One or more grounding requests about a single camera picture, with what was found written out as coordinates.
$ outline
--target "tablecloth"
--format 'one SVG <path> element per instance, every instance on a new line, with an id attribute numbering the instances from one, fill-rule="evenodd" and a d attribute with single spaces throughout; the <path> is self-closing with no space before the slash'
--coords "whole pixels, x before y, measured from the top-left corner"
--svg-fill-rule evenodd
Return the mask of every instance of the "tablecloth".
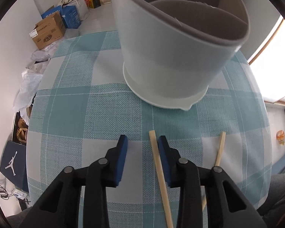
<path id="1" fill-rule="evenodd" d="M 122 181 L 116 189 L 107 188 L 110 226 L 166 227 L 148 136 L 152 129 L 182 157 L 206 168 L 214 166 L 219 135 L 226 131 L 221 166 L 255 208 L 265 201 L 271 175 L 269 122 L 240 51 L 187 112 L 139 99 L 126 85 L 122 65 L 117 32 L 60 44 L 44 72 L 29 122 L 27 174 L 33 202 L 65 166 L 90 165 L 125 134 L 129 143 Z M 168 194 L 175 224 L 179 189 L 168 189 Z"/>

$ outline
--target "metal screw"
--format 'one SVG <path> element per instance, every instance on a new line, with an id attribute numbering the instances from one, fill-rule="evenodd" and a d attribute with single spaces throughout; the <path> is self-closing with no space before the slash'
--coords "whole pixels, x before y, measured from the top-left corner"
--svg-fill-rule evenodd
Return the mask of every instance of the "metal screw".
<path id="1" fill-rule="evenodd" d="M 106 158 L 101 158 L 100 160 L 98 160 L 99 164 L 106 164 L 108 162 L 108 160 Z"/>
<path id="2" fill-rule="evenodd" d="M 73 167 L 67 166 L 67 167 L 65 167 L 65 168 L 63 169 L 63 171 L 64 171 L 65 173 L 70 173 L 70 172 L 73 171 Z"/>
<path id="3" fill-rule="evenodd" d="M 219 167 L 219 166 L 215 166 L 215 167 L 213 167 L 213 170 L 216 172 L 216 173 L 220 173 L 220 172 L 222 172 L 222 168 L 221 167 Z"/>
<path id="4" fill-rule="evenodd" d="M 186 158 L 179 158 L 178 162 L 181 163 L 181 164 L 187 164 L 188 160 Z"/>

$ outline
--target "jordan logo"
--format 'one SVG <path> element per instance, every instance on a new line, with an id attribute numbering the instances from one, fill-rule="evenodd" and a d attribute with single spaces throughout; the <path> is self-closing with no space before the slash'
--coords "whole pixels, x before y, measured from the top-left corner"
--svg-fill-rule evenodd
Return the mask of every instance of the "jordan logo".
<path id="1" fill-rule="evenodd" d="M 9 165 L 8 165 L 7 167 L 5 167 L 6 169 L 7 169 L 7 168 L 11 168 L 11 169 L 13 170 L 14 176 L 16 176 L 16 174 L 15 174 L 15 171 L 14 171 L 13 163 L 14 163 L 14 159 L 15 159 L 15 157 L 16 157 L 16 154 L 17 154 L 17 151 L 16 151 L 16 153 L 15 153 L 15 156 L 11 158 L 11 161 L 9 162 Z"/>

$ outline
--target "chopstick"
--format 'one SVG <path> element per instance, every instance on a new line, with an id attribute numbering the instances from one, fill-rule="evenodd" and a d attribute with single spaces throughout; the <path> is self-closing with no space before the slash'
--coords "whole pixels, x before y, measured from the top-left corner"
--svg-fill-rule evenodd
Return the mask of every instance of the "chopstick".
<path id="1" fill-rule="evenodd" d="M 225 138 L 226 138 L 226 132 L 223 131 L 221 133 L 221 139 L 220 139 L 220 144 L 218 146 L 218 154 L 217 154 L 217 157 L 216 157 L 216 161 L 215 161 L 215 165 L 214 166 L 219 166 L 219 164 L 221 163 L 221 159 L 222 159 L 222 154 L 223 154 L 223 151 L 224 151 L 224 146 L 225 146 Z M 203 202 L 202 202 L 202 210 L 205 209 L 205 206 L 207 204 L 207 200 L 206 200 L 206 196 L 204 196 L 203 198 Z"/>
<path id="2" fill-rule="evenodd" d="M 161 194 L 162 201 L 163 201 L 163 210 L 165 212 L 167 227 L 173 228 L 173 221 L 172 221 L 170 203 L 169 203 L 168 193 L 167 193 L 167 188 L 166 188 L 166 183 L 165 183 L 165 177 L 163 175 L 163 167 L 160 161 L 160 153 L 158 150 L 158 145 L 157 145 L 157 140 L 156 140 L 156 135 L 155 135 L 154 130 L 149 131 L 149 137 L 150 137 L 150 142 L 151 142 L 151 147 L 152 147 L 152 152 L 153 152 L 153 159 L 155 162 L 158 183 L 160 186 L 160 194 Z"/>

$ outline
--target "brown cardboard box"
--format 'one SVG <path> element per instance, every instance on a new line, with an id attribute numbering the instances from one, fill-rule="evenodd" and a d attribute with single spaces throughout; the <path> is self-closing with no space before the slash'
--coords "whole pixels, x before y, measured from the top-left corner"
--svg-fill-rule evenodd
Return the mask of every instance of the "brown cardboard box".
<path id="1" fill-rule="evenodd" d="M 30 33 L 30 37 L 38 49 L 43 49 L 47 45 L 62 38 L 65 31 L 66 28 L 59 12 L 55 12 L 38 22 L 35 29 Z"/>

